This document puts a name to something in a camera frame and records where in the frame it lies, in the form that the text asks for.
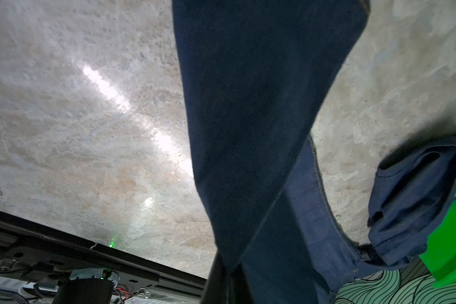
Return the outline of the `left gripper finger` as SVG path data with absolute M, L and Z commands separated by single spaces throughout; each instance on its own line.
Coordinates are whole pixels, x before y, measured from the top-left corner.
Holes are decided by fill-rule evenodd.
M 243 303 L 243 268 L 241 265 L 235 271 L 228 272 L 217 252 L 200 303 Z

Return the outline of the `dark blue denim trousers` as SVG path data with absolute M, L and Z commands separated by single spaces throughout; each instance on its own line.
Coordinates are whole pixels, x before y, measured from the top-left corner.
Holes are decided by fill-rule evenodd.
M 194 180 L 253 303 L 456 303 L 418 269 L 456 194 L 456 134 L 378 166 L 369 244 L 330 209 L 310 129 L 368 1 L 174 1 Z

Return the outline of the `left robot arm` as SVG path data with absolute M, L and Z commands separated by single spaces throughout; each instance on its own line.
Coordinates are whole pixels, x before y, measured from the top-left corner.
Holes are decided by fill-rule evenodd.
M 59 286 L 53 303 L 253 303 L 242 268 L 229 274 L 219 255 L 201 287 L 163 277 L 121 284 L 116 275 L 81 269 Z

